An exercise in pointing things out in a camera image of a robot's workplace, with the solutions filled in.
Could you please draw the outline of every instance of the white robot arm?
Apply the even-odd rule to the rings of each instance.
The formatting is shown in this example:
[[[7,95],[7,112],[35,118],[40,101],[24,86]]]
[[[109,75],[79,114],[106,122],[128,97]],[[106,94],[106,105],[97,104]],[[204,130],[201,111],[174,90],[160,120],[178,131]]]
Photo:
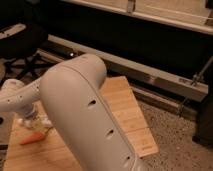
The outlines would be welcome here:
[[[22,117],[31,117],[35,113],[29,104],[40,99],[85,171],[144,171],[142,160],[99,93],[105,78],[103,61],[85,54],[55,65],[41,79],[18,90],[3,86],[0,111],[16,110]]]

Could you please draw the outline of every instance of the black cabinet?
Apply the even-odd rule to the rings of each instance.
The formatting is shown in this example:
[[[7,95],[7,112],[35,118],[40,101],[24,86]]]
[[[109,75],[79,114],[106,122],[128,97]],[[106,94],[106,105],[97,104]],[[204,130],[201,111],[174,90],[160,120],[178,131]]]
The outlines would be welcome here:
[[[213,0],[206,0],[206,8],[213,9]]]
[[[208,97],[201,105],[197,131],[193,140],[202,144],[213,145],[213,92],[211,91]]]

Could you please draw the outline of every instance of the wooden table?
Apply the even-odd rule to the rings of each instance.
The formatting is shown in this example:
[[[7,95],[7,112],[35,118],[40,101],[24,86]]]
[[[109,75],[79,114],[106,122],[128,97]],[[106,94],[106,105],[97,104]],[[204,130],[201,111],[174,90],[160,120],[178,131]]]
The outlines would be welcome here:
[[[140,157],[158,152],[150,129],[125,77],[108,78],[101,89],[115,118]],[[40,113],[44,113],[37,102]],[[4,171],[82,171],[75,157],[53,129],[41,142],[19,145],[31,132],[14,119]]]

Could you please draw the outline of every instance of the orange object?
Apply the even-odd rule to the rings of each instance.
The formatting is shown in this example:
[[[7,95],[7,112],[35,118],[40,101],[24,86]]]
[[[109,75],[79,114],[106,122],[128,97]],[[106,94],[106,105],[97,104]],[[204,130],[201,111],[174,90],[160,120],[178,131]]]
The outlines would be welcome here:
[[[20,142],[20,145],[26,145],[26,144],[42,141],[45,138],[46,138],[46,135],[44,133],[42,133],[42,132],[34,132],[32,135],[30,135],[26,139],[22,140]]]

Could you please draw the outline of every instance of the floor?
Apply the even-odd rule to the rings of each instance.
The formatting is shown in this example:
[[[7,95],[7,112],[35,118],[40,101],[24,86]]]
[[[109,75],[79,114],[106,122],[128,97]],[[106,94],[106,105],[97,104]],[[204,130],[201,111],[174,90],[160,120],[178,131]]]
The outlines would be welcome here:
[[[198,145],[191,140],[195,132],[194,122],[140,100],[138,103],[160,150],[157,154],[143,158],[149,170],[213,170],[213,149]],[[0,125],[0,145],[3,145],[8,143],[13,115],[0,113],[0,117],[4,118],[4,123]],[[5,152],[0,150],[0,163],[4,160]]]

